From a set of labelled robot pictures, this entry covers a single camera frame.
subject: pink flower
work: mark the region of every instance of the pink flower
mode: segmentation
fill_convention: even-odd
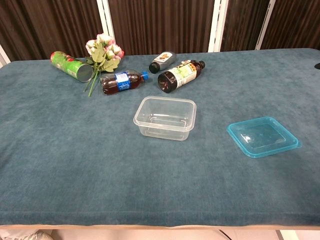
[[[95,46],[96,40],[89,40],[86,42],[86,46],[88,46],[89,48],[92,48]]]
[[[102,43],[102,44],[106,44],[106,45],[109,45],[109,44],[111,44],[111,42],[114,42],[114,38],[112,36],[105,34],[105,33],[98,34],[96,36],[96,40],[98,43]]]
[[[115,54],[113,51],[109,50],[107,53],[106,53],[106,57],[110,60],[110,59],[113,59],[115,57]]]
[[[89,55],[91,56],[92,53],[91,53],[91,51],[90,51],[90,47],[88,47],[88,45],[85,45],[85,48],[86,48],[86,50],[88,51]]]
[[[105,49],[106,51],[112,51],[111,47],[112,47],[112,45],[105,46],[104,49]]]
[[[92,48],[90,48],[90,52],[89,52],[89,54],[90,54],[90,56],[95,52],[95,50],[96,50],[96,48],[94,48],[94,47],[92,47]]]
[[[122,50],[121,50],[121,47],[119,47],[117,44],[111,44],[110,46],[108,46],[108,48],[114,52],[115,55],[117,55],[118,53],[120,53]]]
[[[124,51],[120,51],[120,52],[118,52],[117,56],[122,59],[125,56],[125,52]]]

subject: blue bottle label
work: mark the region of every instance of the blue bottle label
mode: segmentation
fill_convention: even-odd
[[[115,80],[119,91],[130,89],[131,84],[126,72],[116,73]]]

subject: black bottle cap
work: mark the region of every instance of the black bottle cap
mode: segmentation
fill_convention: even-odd
[[[206,64],[204,61],[199,61],[199,63],[200,63],[200,66],[202,69],[204,69],[206,67]]]
[[[153,63],[150,64],[149,70],[153,74],[156,74],[157,72],[160,71],[160,65],[157,62],[153,62]]]

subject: white pole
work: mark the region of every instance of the white pole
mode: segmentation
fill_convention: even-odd
[[[220,2],[221,0],[214,1],[208,53],[212,53],[215,47],[218,17],[219,17],[219,11],[220,11]]]
[[[213,49],[214,52],[220,52],[222,37],[224,34],[224,28],[225,28],[228,3],[229,3],[229,0],[221,0],[219,20],[218,20],[218,24],[216,27],[216,34],[215,34],[215,43],[214,43],[214,49]]]
[[[109,2],[108,0],[102,0],[102,3],[104,8],[105,21],[108,28],[108,35],[115,39],[114,26],[112,24]]]
[[[102,0],[96,0],[96,3],[98,4],[99,15],[100,15],[100,20],[101,20],[103,32],[109,35],[104,5],[102,3]]]
[[[270,21],[270,17],[271,17],[272,11],[274,9],[275,3],[276,3],[276,0],[270,0],[269,1],[269,5],[268,5],[268,8],[267,8],[266,13],[265,13],[263,25],[262,25],[258,40],[256,41],[255,50],[260,50],[261,49],[261,45],[262,45],[262,42],[264,41],[266,30],[267,30],[267,27],[268,27],[268,24],[269,24],[269,21]]]
[[[11,63],[11,61],[7,56],[5,50],[0,45],[0,68],[9,63]]]

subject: cable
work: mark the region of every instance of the cable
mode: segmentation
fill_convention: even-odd
[[[225,235],[229,240],[232,240],[231,237],[229,237],[224,231],[222,231],[221,229],[219,229],[219,231],[220,231],[223,235]]]

